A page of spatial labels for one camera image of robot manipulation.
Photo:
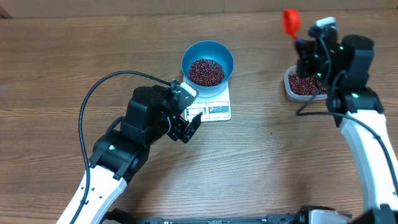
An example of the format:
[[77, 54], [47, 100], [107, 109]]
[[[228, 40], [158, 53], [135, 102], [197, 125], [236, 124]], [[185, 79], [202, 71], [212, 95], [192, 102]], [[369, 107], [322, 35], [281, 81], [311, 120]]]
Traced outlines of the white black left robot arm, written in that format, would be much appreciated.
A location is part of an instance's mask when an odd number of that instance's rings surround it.
[[189, 84], [141, 86], [133, 91], [125, 116], [118, 117], [93, 146], [89, 170], [58, 219], [59, 223], [100, 223], [113, 202], [146, 163], [150, 146], [163, 135], [186, 143], [201, 124], [181, 117], [197, 98]]

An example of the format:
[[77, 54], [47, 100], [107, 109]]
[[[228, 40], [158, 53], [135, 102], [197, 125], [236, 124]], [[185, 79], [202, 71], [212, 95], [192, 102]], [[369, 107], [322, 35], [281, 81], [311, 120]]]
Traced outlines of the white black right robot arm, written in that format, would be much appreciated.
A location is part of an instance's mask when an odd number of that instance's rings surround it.
[[345, 137], [363, 189], [364, 213], [353, 223], [397, 223], [397, 158], [389, 142], [384, 108], [367, 87], [374, 42], [361, 35], [337, 41], [337, 29], [311, 27], [297, 39], [297, 74], [313, 76], [327, 89], [324, 115]]

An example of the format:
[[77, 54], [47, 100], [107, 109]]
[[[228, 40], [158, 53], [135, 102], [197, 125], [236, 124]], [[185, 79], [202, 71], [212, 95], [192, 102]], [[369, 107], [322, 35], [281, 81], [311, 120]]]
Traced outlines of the red measuring scoop blue handle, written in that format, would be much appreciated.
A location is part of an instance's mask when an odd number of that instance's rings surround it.
[[298, 40], [297, 32], [300, 30], [301, 17], [296, 9], [284, 9], [282, 12], [282, 25], [284, 32], [294, 40]]

